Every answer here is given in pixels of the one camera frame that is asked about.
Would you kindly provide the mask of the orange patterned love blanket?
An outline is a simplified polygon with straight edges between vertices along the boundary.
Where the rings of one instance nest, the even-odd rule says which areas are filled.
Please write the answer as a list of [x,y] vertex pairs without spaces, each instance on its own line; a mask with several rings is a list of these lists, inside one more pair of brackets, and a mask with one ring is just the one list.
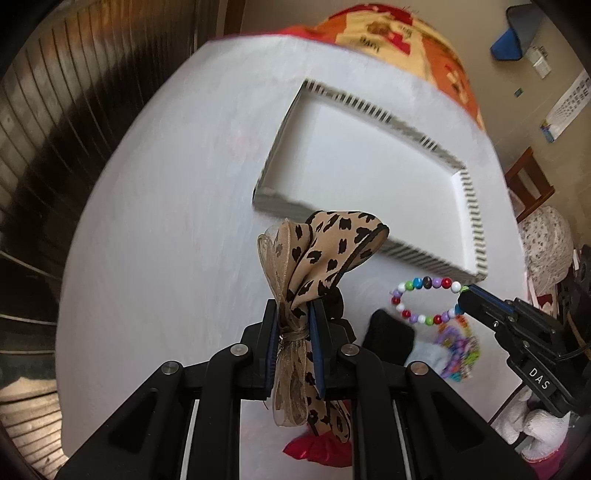
[[335,13],[318,25],[294,25],[280,32],[359,51],[407,71],[448,95],[480,129],[485,128],[456,49],[434,27],[407,10],[384,4],[360,4]]

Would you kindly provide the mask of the white lace tablecloth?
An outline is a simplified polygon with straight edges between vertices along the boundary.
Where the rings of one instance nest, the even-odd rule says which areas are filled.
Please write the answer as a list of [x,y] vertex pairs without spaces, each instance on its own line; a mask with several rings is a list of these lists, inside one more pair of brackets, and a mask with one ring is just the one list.
[[61,287],[56,376],[72,455],[168,360],[238,342],[270,289],[256,239],[273,219],[252,191],[280,121],[311,78],[385,107],[464,160],[478,192],[486,290],[527,294],[523,248],[489,137],[416,76],[283,35],[211,41],[141,111],[78,224]]

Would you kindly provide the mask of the leopard print hair bow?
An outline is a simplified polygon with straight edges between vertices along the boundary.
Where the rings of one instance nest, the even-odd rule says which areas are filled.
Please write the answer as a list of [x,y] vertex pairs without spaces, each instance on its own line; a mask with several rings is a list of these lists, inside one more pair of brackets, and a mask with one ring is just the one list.
[[379,251],[388,236],[386,224],[360,211],[317,211],[303,223],[286,219],[259,235],[260,265],[279,310],[276,425],[308,425],[315,435],[331,432],[349,441],[351,414],[342,401],[325,400],[315,378],[308,304],[334,292],[342,276]]

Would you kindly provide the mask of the wooden chair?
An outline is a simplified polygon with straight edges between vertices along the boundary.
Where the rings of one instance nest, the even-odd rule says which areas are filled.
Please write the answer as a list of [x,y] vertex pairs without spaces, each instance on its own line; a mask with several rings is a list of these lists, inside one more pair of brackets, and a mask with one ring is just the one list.
[[554,186],[544,174],[528,147],[505,174],[505,181],[513,198],[519,202],[517,222],[520,223],[541,207],[555,193]]

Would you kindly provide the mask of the striped black white tray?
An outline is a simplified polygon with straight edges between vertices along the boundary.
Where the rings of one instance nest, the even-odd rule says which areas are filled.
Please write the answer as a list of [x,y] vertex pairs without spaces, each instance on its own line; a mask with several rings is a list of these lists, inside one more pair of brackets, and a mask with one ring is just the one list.
[[385,254],[462,282],[488,275],[466,165],[386,108],[304,79],[253,190],[256,210],[304,221],[361,210],[390,229]]

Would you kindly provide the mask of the blue bag on wall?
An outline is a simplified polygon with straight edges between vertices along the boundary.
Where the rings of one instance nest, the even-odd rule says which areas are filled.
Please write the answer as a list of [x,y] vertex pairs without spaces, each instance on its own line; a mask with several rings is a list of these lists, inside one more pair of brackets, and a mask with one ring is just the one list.
[[497,61],[519,61],[535,39],[545,14],[534,3],[506,9],[507,30],[490,47]]

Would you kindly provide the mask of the wall calendar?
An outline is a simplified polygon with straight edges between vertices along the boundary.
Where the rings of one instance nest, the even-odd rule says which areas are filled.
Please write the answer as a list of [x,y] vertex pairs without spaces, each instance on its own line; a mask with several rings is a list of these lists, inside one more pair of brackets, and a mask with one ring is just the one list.
[[590,76],[582,70],[540,125],[546,141],[554,143],[590,102]]

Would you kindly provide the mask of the red satin bow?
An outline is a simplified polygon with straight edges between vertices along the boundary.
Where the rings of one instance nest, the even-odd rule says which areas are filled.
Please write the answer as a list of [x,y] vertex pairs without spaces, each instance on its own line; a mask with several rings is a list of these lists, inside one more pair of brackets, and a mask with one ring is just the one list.
[[315,435],[307,431],[283,448],[283,453],[294,460],[307,460],[322,466],[346,468],[353,465],[352,445],[342,443],[332,432]]

